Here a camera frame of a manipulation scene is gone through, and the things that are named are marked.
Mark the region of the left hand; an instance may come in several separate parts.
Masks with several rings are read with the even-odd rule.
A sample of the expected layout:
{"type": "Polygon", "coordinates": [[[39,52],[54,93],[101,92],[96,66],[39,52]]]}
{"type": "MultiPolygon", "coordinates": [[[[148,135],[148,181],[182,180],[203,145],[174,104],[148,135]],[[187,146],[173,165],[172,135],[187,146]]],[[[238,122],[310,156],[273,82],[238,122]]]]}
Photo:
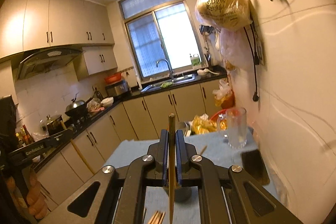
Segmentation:
{"type": "MultiPolygon", "coordinates": [[[[23,211],[24,207],[22,206],[22,202],[14,193],[16,188],[14,178],[8,177],[5,179],[5,182],[17,211],[23,219],[27,220],[23,211]]],[[[37,179],[37,174],[33,169],[30,169],[30,185],[31,188],[26,197],[29,214],[35,219],[43,219],[48,213],[48,206],[45,202],[45,197],[41,193],[41,184],[37,179]]]]}

